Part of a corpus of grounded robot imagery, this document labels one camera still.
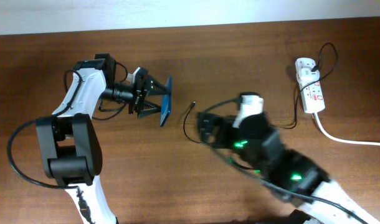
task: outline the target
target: white background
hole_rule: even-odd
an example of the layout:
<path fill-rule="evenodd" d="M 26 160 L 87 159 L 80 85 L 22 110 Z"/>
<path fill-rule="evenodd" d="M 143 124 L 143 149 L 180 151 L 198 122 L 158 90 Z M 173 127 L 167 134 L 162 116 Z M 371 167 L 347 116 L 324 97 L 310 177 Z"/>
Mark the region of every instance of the white background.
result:
<path fill-rule="evenodd" d="M 0 34 L 380 16 L 380 0 L 0 0 Z"/>

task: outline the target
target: electrical socket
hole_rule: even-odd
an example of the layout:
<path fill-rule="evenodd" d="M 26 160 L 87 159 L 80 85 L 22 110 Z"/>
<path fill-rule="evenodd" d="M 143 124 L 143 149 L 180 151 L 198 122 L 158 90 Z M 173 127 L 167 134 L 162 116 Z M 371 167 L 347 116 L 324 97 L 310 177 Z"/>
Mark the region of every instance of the electrical socket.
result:
<path fill-rule="evenodd" d="M 315 65 L 316 62 L 311 58 L 298 58 L 295 62 L 297 81 L 300 84 L 300 89 L 320 78 L 319 70 L 315 72 L 311 71 Z M 316 82 L 306 87 L 302 91 L 301 97 L 305 113 L 317 113 L 326 108 L 320 82 Z"/>

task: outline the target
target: wooden table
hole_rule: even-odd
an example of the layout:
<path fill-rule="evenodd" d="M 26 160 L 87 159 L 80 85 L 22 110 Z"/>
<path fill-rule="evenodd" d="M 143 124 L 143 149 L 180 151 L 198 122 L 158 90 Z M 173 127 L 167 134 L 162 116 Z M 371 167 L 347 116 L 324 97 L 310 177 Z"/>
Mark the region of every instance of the wooden table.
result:
<path fill-rule="evenodd" d="M 20 124 L 56 109 L 65 96 L 66 69 L 100 52 L 109 52 L 131 72 L 141 66 L 162 82 L 174 77 L 173 112 L 165 127 L 159 127 L 156 114 L 137 119 L 122 113 L 93 122 L 103 150 L 104 193 L 121 223 L 219 223 L 288 215 L 291 205 L 225 165 L 208 147 L 188 141 L 183 113 L 193 100 L 196 112 L 256 91 L 271 122 L 290 121 L 294 62 L 317 58 L 326 41 L 336 45 L 340 61 L 322 82 L 326 109 L 321 122 L 339 138 L 380 141 L 380 18 L 0 36 L 0 223 L 81 222 L 63 190 L 37 187 L 13 172 L 6 145 Z M 323 57 L 327 70 L 333 55 L 327 50 Z M 195 112 L 188 120 L 194 138 Z M 226 106 L 216 112 L 236 110 Z M 298 126 L 283 130 L 282 141 L 313 158 L 380 220 L 380 147 L 334 142 L 302 108 L 298 112 Z M 13 154 L 27 175 L 55 183 L 43 173 L 34 127 L 17 137 Z"/>

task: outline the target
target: blue object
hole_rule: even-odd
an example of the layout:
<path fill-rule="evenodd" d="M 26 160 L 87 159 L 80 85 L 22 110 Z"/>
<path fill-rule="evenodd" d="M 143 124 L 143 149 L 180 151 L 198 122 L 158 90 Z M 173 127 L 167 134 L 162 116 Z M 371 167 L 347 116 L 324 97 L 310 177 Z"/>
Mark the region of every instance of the blue object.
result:
<path fill-rule="evenodd" d="M 168 78 L 165 86 L 171 90 L 170 94 L 163 95 L 161 97 L 161 119 L 159 122 L 159 126 L 164 126 L 165 121 L 168 116 L 171 114 L 172 107 L 172 76 Z"/>

